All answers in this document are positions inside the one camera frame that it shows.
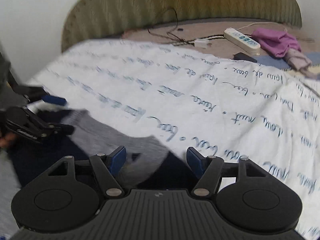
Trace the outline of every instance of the black cable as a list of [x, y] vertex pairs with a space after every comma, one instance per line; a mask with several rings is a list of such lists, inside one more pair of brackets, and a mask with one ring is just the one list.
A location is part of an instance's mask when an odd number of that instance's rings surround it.
[[[218, 40], [218, 39], [225, 39], [225, 37], [223, 36], [223, 34], [215, 34], [215, 35], [211, 35], [211, 36], [206, 36], [206, 37], [201, 37], [201, 38], [197, 38], [197, 39], [208, 39], [209, 41], [212, 41], [212, 40]], [[193, 42], [195, 41], [196, 39], [193, 39], [193, 40], [188, 40], [188, 41], [185, 41], [185, 42], [188, 42], [189, 44], [193, 44]], [[168, 44], [173, 44], [174, 46], [182, 46], [184, 45], [183, 44], [176, 44], [177, 42], [170, 42]]]
[[152, 33], [150, 31], [150, 29], [152, 29], [154, 27], [154, 25], [151, 28], [148, 28], [148, 33], [151, 34], [152, 36], [157, 36], [157, 37], [161, 37], [161, 38], [165, 38], [165, 39], [170, 39], [170, 40], [175, 41], [175, 42], [183, 42], [184, 44], [186, 43], [186, 44], [193, 45], [193, 43], [190, 43], [190, 42], [186, 41], [185, 39], [181, 39], [177, 35], [172, 33], [173, 31], [175, 31], [178, 28], [178, 24], [179, 24], [177, 11], [173, 7], [168, 7], [163, 13], [158, 15], [156, 17], [156, 19], [158, 19], [160, 16], [164, 15], [167, 11], [170, 11], [170, 10], [173, 10], [174, 13], [175, 13], [176, 26], [172, 30], [167, 31], [167, 36], [164, 36], [164, 35], [161, 35], [161, 34]]

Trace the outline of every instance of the green headboard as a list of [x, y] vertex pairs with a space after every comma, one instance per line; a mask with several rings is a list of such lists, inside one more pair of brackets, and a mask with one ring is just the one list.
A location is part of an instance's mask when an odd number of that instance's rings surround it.
[[218, 17], [266, 19], [302, 26], [296, 0], [80, 0], [69, 13], [61, 50], [87, 39], [120, 34], [128, 29], [178, 20]]

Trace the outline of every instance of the white power strip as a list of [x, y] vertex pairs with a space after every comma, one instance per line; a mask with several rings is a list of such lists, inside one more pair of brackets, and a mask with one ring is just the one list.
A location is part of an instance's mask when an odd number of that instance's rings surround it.
[[253, 55], [260, 54], [260, 44], [254, 41], [253, 39], [245, 36], [241, 32], [233, 28], [228, 28], [223, 32], [223, 36], [231, 41], [232, 43], [236, 44], [240, 48], [244, 49], [245, 51], [249, 52]]

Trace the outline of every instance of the pink cloth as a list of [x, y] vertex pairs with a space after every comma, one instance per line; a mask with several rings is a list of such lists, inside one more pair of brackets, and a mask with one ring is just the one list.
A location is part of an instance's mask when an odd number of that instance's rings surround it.
[[260, 43], [261, 48], [275, 57], [284, 57], [290, 48], [301, 52], [296, 38], [287, 32], [258, 28], [252, 33], [252, 37]]

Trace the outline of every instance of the circular pad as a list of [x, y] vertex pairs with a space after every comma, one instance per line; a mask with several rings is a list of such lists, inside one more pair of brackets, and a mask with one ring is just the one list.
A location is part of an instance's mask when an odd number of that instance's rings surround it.
[[99, 206], [97, 193], [66, 177], [38, 177], [20, 190], [11, 204], [17, 223], [34, 231], [55, 233], [90, 220]]
[[293, 229], [302, 211], [299, 196], [273, 177], [239, 180], [217, 194], [216, 204], [221, 215], [232, 224], [265, 233]]
[[249, 207], [260, 210], [275, 208], [279, 204], [279, 198], [276, 194], [267, 190], [251, 190], [243, 195], [243, 201]]
[[48, 211], [63, 209], [72, 201], [72, 196], [61, 189], [48, 189], [40, 192], [35, 198], [38, 208]]

